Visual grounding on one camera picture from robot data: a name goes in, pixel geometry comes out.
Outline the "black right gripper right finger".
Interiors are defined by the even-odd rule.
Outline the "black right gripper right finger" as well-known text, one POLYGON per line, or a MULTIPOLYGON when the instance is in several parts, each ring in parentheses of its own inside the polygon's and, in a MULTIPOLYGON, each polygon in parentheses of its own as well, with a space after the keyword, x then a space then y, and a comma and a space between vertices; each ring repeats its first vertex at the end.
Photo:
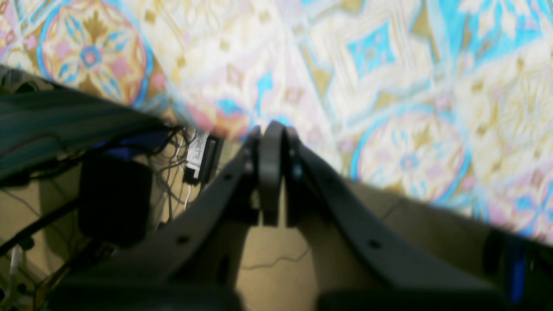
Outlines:
POLYGON ((336 226, 345 245, 383 289, 336 289, 322 293, 320 311, 504 311, 492 285, 409 244, 387 228, 324 160, 305 147, 296 131, 283 129, 283 173, 288 224, 309 211, 336 226))

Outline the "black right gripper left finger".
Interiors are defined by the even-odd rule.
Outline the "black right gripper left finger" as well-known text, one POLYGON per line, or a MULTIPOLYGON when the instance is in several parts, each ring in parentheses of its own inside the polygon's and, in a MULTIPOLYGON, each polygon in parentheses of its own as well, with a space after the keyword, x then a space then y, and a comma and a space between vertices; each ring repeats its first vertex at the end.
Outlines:
POLYGON ((238 154, 170 224, 65 278, 45 311, 241 311, 234 283, 259 215, 277 225, 285 126, 250 132, 238 154))

